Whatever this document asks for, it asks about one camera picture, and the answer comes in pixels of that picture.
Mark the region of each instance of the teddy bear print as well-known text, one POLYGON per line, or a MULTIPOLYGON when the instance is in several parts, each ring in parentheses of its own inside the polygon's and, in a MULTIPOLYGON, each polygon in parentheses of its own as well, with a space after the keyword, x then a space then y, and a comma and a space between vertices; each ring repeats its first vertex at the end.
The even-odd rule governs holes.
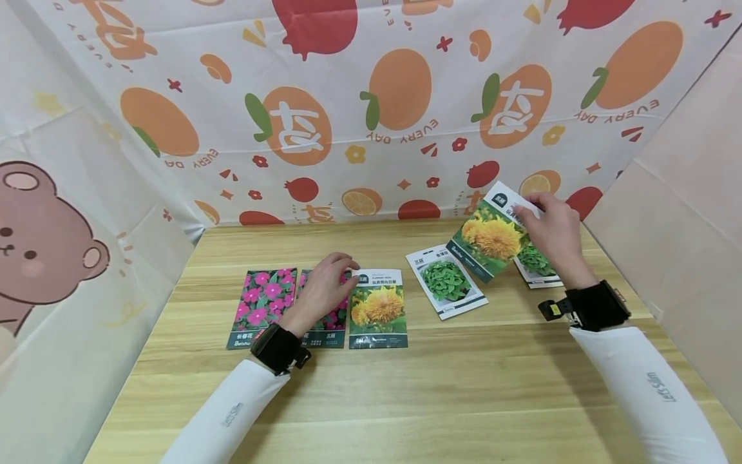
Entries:
POLYGON ((0 164, 0 327, 17 336, 33 307, 64 300, 109 260, 49 174, 24 161, 0 164))

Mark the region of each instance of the flower seed packet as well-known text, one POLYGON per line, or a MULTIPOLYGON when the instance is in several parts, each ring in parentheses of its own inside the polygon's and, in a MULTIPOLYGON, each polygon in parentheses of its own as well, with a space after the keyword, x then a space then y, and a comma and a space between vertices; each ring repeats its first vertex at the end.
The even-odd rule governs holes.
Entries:
POLYGON ((445 245, 411 253, 407 262, 442 321, 487 304, 487 297, 445 245))
POLYGON ((528 244, 520 250, 515 258, 515 265, 518 266, 528 288, 564 287, 557 271, 533 244, 528 244))
POLYGON ((515 205, 541 217, 540 209, 497 182, 446 245, 484 283, 491 281, 531 242, 513 212, 515 205))
MULTIPOLYGON (((301 290, 309 278, 311 270, 302 269, 299 275, 299 286, 296 289, 297 300, 301 298, 301 290)), ((340 276, 341 284, 350 278, 350 271, 340 276)), ((315 326, 304 334, 301 342, 303 347, 342 348, 345 346, 345 320, 348 308, 348 299, 341 301, 330 314, 317 321, 315 326)))
POLYGON ((227 350, 249 348, 269 324, 280 321, 294 304, 296 268, 248 271, 242 288, 227 350))
POLYGON ((350 349, 406 348, 402 271, 361 269, 352 274, 358 276, 358 286, 350 295, 350 349))

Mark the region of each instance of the mint seed packet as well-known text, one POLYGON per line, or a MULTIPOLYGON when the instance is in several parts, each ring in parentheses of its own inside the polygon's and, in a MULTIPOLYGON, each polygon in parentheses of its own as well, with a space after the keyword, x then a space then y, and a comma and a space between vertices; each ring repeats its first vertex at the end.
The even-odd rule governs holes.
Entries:
MULTIPOLYGON (((301 290, 309 279, 311 270, 302 269, 299 275, 299 286, 296 289, 297 300, 301 298, 301 290)), ((340 282, 344 283, 350 278, 350 271, 340 276, 340 282)), ((348 299, 341 301, 330 314, 316 322, 315 326, 304 334, 301 342, 303 347, 315 348, 342 348, 345 346, 345 321, 348 308, 348 299)))
POLYGON ((515 258, 515 265, 518 266, 528 288, 564 287, 557 271, 533 244, 528 244, 520 250, 515 258))
POLYGON ((531 241, 513 207, 524 206, 537 218, 541 210, 497 182, 477 205, 446 248, 464 266, 487 283, 499 274, 531 241))
POLYGON ((410 253, 407 262, 442 321, 488 303, 485 294, 445 245, 410 253))
POLYGON ((280 321, 294 304, 296 274, 296 268, 247 272, 227 350, 251 347, 260 332, 280 321))
POLYGON ((361 269, 352 275, 358 286, 350 295, 350 349, 406 348, 402 271, 361 269))

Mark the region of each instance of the black device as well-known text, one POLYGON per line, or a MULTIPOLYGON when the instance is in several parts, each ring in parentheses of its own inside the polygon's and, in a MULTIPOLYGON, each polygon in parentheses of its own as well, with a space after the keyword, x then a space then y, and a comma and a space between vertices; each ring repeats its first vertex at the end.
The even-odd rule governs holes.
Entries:
POLYGON ((621 325, 631 313, 608 282, 580 290, 567 290, 567 298, 560 301, 547 300, 539 304, 539 311, 547 321, 562 316, 572 320, 573 325, 591 332, 621 325))
POLYGON ((312 358, 309 350, 301 347, 301 339, 278 324, 270 324, 250 351, 276 376, 288 373, 291 367, 301 369, 312 358))

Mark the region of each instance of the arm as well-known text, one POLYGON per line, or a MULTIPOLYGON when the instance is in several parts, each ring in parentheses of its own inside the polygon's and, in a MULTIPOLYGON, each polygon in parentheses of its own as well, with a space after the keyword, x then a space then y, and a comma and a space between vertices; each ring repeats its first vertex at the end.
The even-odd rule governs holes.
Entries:
MULTIPOLYGON (((359 266, 344 253, 332 253, 323 259, 309 274, 301 298, 278 324, 302 339, 358 283, 358 277, 341 283, 341 274, 347 268, 359 266)), ((288 381, 288 374, 276 376, 253 355, 248 356, 188 421, 160 464, 227 463, 257 417, 288 381)))
POLYGON ((263 409, 289 381, 245 359, 180 431, 161 464, 228 463, 263 409))
MULTIPOLYGON (((565 288, 598 284, 582 257, 577 212, 547 193, 531 195, 528 200, 544 210, 541 218, 526 208, 517 208, 516 213, 565 288)), ((573 327, 570 334, 628 417, 650 463, 727 463, 703 412, 641 330, 627 322, 602 332, 573 327)))

